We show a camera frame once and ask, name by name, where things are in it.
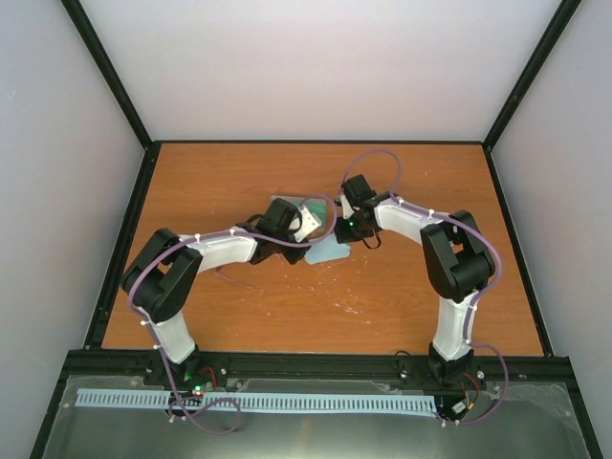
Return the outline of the light blue cleaning cloth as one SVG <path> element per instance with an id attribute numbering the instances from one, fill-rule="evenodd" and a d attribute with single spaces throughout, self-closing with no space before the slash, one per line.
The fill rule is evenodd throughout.
<path id="1" fill-rule="evenodd" d="M 347 243 L 339 243 L 334 234 L 328 235 L 321 242 L 314 244 L 307 252 L 304 260 L 309 265 L 346 258 L 351 253 Z"/>

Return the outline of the grey felt glasses case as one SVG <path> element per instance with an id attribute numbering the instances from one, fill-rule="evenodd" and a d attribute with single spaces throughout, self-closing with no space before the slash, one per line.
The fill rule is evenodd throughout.
<path id="1" fill-rule="evenodd" d="M 304 199 L 304 196 L 272 195 L 270 197 L 270 202 L 273 202 L 277 198 L 283 199 L 287 202 L 290 202 L 292 205 L 299 207 L 301 202 Z M 325 231 L 327 202 L 322 198 L 311 198 L 305 203 L 305 206 L 311 212 L 311 214 L 317 218 L 318 222 L 321 224 L 320 230 Z"/>

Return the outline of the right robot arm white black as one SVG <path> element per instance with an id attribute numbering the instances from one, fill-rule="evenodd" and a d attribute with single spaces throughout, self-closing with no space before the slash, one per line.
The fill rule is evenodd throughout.
<path id="1" fill-rule="evenodd" d="M 340 185 L 335 235 L 340 243 L 381 243 L 384 230 L 400 234 L 423 249 L 429 283 L 439 296 L 437 329 L 429 345 L 427 365 L 439 385 L 467 371 L 474 354 L 472 327 L 480 298 L 495 284 L 500 256 L 473 216 L 421 208 L 387 191 L 378 194 L 362 175 Z"/>

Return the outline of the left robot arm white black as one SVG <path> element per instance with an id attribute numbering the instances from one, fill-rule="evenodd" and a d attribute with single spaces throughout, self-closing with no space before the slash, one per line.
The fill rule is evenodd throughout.
<path id="1" fill-rule="evenodd" d="M 308 238 L 321 228 L 320 219 L 305 206 L 276 198 L 265 213 L 227 230 L 201 235 L 156 230 L 125 271 L 120 287 L 167 359 L 166 375 L 185 385 L 199 373 L 198 346 L 183 313 L 198 274 L 235 263 L 256 265 L 274 254 L 294 265 L 310 249 Z"/>

